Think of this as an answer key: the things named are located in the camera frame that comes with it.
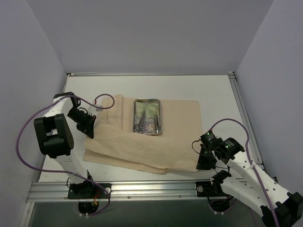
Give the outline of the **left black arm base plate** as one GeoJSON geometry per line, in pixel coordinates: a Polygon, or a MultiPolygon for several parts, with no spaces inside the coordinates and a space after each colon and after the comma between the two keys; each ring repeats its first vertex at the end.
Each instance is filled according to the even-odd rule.
{"type": "Polygon", "coordinates": [[[111,194],[110,183],[99,183],[99,186],[90,182],[71,184],[68,191],[68,199],[84,200],[84,199],[108,199],[111,194]]]}

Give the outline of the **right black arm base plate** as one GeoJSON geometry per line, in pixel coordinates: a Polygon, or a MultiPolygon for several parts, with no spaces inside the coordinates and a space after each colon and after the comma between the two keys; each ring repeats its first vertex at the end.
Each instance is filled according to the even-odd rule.
{"type": "Polygon", "coordinates": [[[197,197],[231,197],[231,195],[223,192],[218,183],[211,183],[210,181],[198,181],[195,183],[195,185],[197,197]]]}

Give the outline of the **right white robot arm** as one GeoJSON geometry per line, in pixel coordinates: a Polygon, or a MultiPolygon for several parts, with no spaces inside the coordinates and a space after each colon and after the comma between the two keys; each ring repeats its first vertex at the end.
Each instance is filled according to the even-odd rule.
{"type": "Polygon", "coordinates": [[[244,147],[234,138],[222,140],[212,131],[200,137],[197,169],[222,169],[210,178],[205,196],[230,195],[258,213],[267,227],[291,227],[303,216],[303,197],[280,186],[256,163],[250,161],[244,147]]]}

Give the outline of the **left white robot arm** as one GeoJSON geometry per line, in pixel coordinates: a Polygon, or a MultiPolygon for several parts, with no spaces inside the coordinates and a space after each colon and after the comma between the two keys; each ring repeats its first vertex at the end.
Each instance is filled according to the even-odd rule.
{"type": "Polygon", "coordinates": [[[74,139],[66,118],[76,123],[76,129],[89,138],[94,138],[96,116],[79,109],[80,99],[73,92],[56,94],[54,106],[40,118],[34,119],[34,128],[40,151],[54,159],[64,171],[68,172],[71,184],[79,184],[78,192],[84,198],[91,198],[96,191],[89,171],[81,164],[74,149],[74,139]]]}

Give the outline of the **beige cloth wrap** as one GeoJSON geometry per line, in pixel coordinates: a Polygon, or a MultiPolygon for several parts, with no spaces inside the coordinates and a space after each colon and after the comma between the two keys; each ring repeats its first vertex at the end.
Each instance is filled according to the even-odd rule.
{"type": "Polygon", "coordinates": [[[197,100],[160,101],[160,135],[134,133],[134,98],[121,94],[105,97],[102,106],[114,106],[98,113],[94,138],[84,142],[84,160],[148,173],[196,172],[199,155],[192,141],[203,132],[197,100]]]}

